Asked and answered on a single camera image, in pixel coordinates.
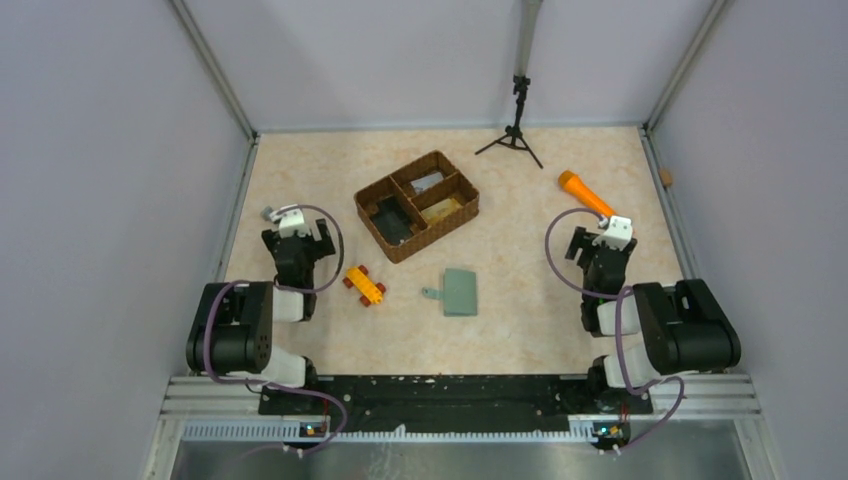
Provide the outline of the grey striped credit card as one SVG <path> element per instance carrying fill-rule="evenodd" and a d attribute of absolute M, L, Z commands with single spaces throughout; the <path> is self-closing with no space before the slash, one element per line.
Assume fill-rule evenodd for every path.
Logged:
<path fill-rule="evenodd" d="M 414 179 L 410 181 L 410 186 L 415 194 L 420 194 L 441 181 L 445 178 L 444 174 L 441 171 L 433 171 L 430 172 L 420 178 Z"/>

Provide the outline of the green card holder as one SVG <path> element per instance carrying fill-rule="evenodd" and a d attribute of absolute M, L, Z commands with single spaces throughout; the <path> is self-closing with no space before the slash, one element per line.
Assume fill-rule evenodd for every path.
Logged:
<path fill-rule="evenodd" d="M 423 287 L 421 294 L 427 299 L 440 301 L 445 317 L 478 315 L 477 274 L 474 271 L 447 268 L 441 287 Z"/>

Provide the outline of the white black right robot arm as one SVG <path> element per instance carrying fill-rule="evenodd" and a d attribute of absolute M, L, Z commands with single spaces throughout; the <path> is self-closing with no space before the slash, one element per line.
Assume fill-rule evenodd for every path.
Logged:
<path fill-rule="evenodd" d="M 741 342 L 727 315 L 702 279 L 673 285 L 638 283 L 616 303 L 637 240 L 576 227 L 565 253 L 583 273 L 581 322 L 590 335 L 639 335 L 642 342 L 596 358 L 587 372 L 586 397 L 600 412 L 612 412 L 627 397 L 622 366 L 631 386 L 686 372 L 714 372 L 738 365 Z"/>

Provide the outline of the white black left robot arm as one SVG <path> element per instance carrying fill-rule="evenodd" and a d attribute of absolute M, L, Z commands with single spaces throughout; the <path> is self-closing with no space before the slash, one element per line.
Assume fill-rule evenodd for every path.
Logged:
<path fill-rule="evenodd" d="M 280 221 L 261 232 L 276 270 L 271 280 L 203 287 L 185 346 L 194 373 L 245 377 L 284 385 L 283 401 L 297 413 L 319 404 L 320 386 L 307 376 L 309 360 L 273 345 L 273 326 L 309 321 L 316 308 L 316 263 L 337 253 L 327 221 L 312 230 L 303 220 Z"/>

